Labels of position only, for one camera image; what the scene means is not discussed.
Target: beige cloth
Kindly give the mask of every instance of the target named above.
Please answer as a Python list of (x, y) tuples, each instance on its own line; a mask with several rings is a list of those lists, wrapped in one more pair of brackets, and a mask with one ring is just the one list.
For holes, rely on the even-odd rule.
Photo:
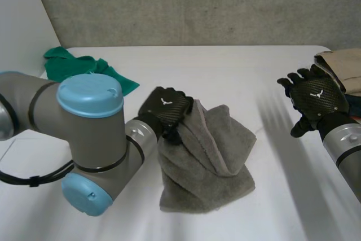
[[(315, 59), (317, 56), (321, 56), (328, 64), (328, 69), (331, 68), (337, 79), (345, 87), (346, 94), (361, 97), (361, 49), (322, 52), (317, 54)], [(325, 69), (324, 65), (317, 61), (316, 63)]]

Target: dark blue cloth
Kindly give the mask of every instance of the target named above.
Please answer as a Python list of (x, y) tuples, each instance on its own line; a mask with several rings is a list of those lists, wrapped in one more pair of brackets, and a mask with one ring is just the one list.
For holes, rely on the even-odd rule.
[(361, 117), (361, 97), (349, 94), (345, 96), (350, 105), (350, 115)]

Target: light blue joint cap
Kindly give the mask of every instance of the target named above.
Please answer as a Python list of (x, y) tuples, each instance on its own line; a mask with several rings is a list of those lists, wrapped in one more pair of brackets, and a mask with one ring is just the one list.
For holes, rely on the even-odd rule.
[(76, 173), (68, 173), (61, 181), (61, 188), (67, 201), (89, 216), (100, 216), (113, 204), (104, 189)]
[(113, 77), (92, 73), (64, 80), (56, 93), (61, 107), (85, 118), (105, 118), (122, 110), (122, 87)]

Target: folded fabric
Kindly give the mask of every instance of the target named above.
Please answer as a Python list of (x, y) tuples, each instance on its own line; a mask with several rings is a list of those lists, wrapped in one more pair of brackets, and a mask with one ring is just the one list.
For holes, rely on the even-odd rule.
[(315, 62), (344, 87), (346, 94), (361, 96), (361, 49), (322, 52)]
[(253, 191), (244, 165), (256, 136), (230, 117), (225, 105), (206, 110), (195, 100), (177, 127), (182, 144), (158, 145), (164, 190), (163, 211), (204, 213)]
[(361, 117), (361, 97), (346, 94), (346, 99), (350, 105), (349, 114), (351, 116)]
[(70, 76), (101, 73), (115, 78), (120, 83), (123, 96), (128, 95), (139, 86), (138, 83), (118, 74), (105, 60), (95, 60), (92, 56), (76, 58), (61, 46), (50, 49), (44, 54), (44, 58), (47, 59), (45, 69), (50, 80), (62, 82)]

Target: black cable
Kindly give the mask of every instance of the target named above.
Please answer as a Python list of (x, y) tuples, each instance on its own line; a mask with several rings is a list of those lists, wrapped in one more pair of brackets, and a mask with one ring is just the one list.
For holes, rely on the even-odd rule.
[(19, 177), (15, 177), (0, 171), (0, 180), (4, 183), (8, 183), (10, 185), (20, 185), (20, 186), (30, 186), (37, 187), (39, 185), (45, 183), (55, 182), (57, 180), (62, 179), (71, 172), (74, 168), (73, 160), (67, 162), (65, 165), (61, 166), (59, 169), (44, 175), (44, 176), (32, 176), (28, 179), (23, 179)]

